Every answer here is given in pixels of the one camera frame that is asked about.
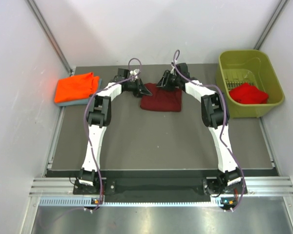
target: orange cloth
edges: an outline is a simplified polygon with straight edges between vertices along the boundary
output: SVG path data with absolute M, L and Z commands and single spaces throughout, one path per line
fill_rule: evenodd
M 76 75 L 58 81 L 54 102 L 74 101 L 89 98 L 97 91 L 100 77 L 94 77 L 93 72 Z

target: plastic bin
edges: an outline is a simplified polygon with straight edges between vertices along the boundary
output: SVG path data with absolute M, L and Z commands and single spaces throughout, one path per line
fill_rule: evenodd
M 219 56 L 216 83 L 227 96 L 231 118 L 261 117 L 280 105 L 284 94 L 268 56 L 258 50 L 225 51 Z M 255 85 L 269 95 L 267 104 L 240 104 L 229 91 L 243 83 Z

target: metal frame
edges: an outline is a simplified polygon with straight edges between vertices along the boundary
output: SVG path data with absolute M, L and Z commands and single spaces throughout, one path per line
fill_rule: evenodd
M 69 74 L 71 74 L 73 72 L 73 69 L 70 67 L 68 61 L 66 60 L 61 48 L 59 47 L 57 41 L 55 40 L 48 24 L 46 23 L 44 17 L 42 16 L 35 0 L 25 0 L 29 6 L 29 8 L 31 9 L 31 11 L 33 12 L 33 14 L 36 17 L 37 22 L 40 24 L 42 30 L 44 31 L 46 37 L 48 38 L 50 44 L 52 45 L 54 51 L 57 53 L 57 55 L 59 56 L 59 59 L 61 60 L 64 68 L 67 70 L 67 72 Z
M 249 190 L 246 197 L 282 196 L 293 225 L 293 185 L 286 176 L 246 177 L 246 186 Z M 37 215 L 38 206 L 95 206 L 90 199 L 97 199 L 97 195 L 73 195 L 74 186 L 68 178 L 36 178 L 30 190 L 30 200 L 21 229 L 21 234 L 30 234 Z M 102 207 L 217 207 L 220 198 L 211 198 L 210 202 L 168 202 L 168 203 L 138 203 L 138 202 L 103 202 Z
M 35 0 L 25 0 L 36 17 L 36 20 L 42 27 L 45 35 L 47 36 L 49 42 L 51 43 L 53 49 L 57 53 L 59 59 L 61 60 L 64 68 L 70 73 L 70 75 L 74 75 L 74 70 L 70 67 L 68 61 L 66 60 L 63 52 L 61 51 L 59 45 L 56 42 L 50 28 L 48 27 L 43 15 L 41 14 Z M 269 22 L 265 26 L 264 31 L 262 32 L 260 38 L 258 39 L 254 49 L 260 49 L 265 39 L 267 38 L 269 32 L 280 16 L 281 12 L 284 10 L 286 4 L 289 0 L 280 0 L 277 5 L 272 17 Z M 59 139 L 60 129 L 62 126 L 64 116 L 64 108 L 61 108 L 59 113 L 59 118 L 55 127 L 55 132 L 53 135 L 52 143 L 50 146 L 48 159 L 46 162 L 46 166 L 44 168 L 44 175 L 48 169 L 52 167 L 53 157 L 56 150 L 56 145 Z M 265 130 L 265 126 L 263 124 L 262 119 L 260 119 L 260 126 L 263 132 L 263 136 L 266 142 L 266 146 L 268 152 L 270 154 L 270 158 L 273 166 L 276 164 L 278 167 L 275 158 L 273 158 L 273 148 L 270 145 L 269 137 Z M 284 197 L 285 205 L 289 213 L 289 218 L 291 220 L 293 226 L 293 186 L 289 177 L 246 177 L 246 185 L 248 188 L 248 194 L 245 197 L 251 196 L 282 196 Z M 37 215 L 38 206 L 39 205 L 60 205 L 60 202 L 64 204 L 61 205 L 69 205 L 75 204 L 75 201 L 80 202 L 80 204 L 89 204 L 89 199 L 98 198 L 95 195 L 86 196 L 86 195 L 73 195 L 73 185 L 70 183 L 68 178 L 36 178 L 33 181 L 32 188 L 29 194 L 29 201 L 27 205 L 26 215 L 24 217 L 24 221 L 21 226 L 20 233 L 22 234 L 30 234 L 32 232 L 32 228 L 34 225 L 34 220 Z M 212 198 L 211 202 L 178 202 L 178 203 L 120 203 L 120 202 L 104 202 L 102 206 L 218 206 L 217 203 L 218 198 Z
M 273 28 L 274 24 L 276 23 L 277 19 L 279 18 L 281 12 L 284 10 L 286 4 L 289 0 L 280 0 L 279 4 L 277 5 L 276 9 L 274 10 L 271 18 L 269 19 L 264 31 L 260 35 L 256 45 L 254 46 L 254 50 L 259 50 L 260 47 L 263 45 L 264 41 L 266 40 L 269 32 Z

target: gray mat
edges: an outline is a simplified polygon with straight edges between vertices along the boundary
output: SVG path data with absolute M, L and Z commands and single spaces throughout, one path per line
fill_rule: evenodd
M 113 79 L 119 66 L 77 67 L 75 74 L 94 72 L 102 87 Z M 145 65 L 144 83 L 157 83 L 170 65 Z M 216 64 L 191 64 L 191 76 L 204 84 L 215 83 Z M 218 160 L 213 139 L 201 120 L 201 104 L 183 93 L 180 113 L 152 112 L 140 108 L 140 99 L 125 92 L 112 102 L 112 121 L 101 150 L 101 169 L 216 169 Z M 79 170 L 87 140 L 83 128 L 85 106 L 65 108 L 53 170 Z M 231 119 L 232 150 L 241 166 L 272 168 L 259 120 Z

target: folded cloth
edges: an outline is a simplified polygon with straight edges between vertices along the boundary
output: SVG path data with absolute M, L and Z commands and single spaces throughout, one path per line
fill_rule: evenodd
M 56 104 L 68 101 L 88 99 L 97 91 L 100 77 L 94 77 L 93 72 L 76 75 L 58 81 L 54 97 Z
M 265 104 L 269 97 L 268 94 L 248 83 L 232 89 L 229 95 L 233 100 L 241 104 Z
M 140 107 L 148 111 L 181 111 L 181 89 L 175 88 L 174 91 L 166 91 L 157 88 L 156 84 L 145 84 L 152 96 L 143 95 Z
M 102 79 L 99 79 L 98 89 L 100 88 L 101 83 L 102 83 Z M 59 103 L 56 103 L 56 105 L 57 106 L 87 105 L 90 97 L 91 96 L 89 96 L 88 98 L 85 98 L 85 99 L 59 102 Z

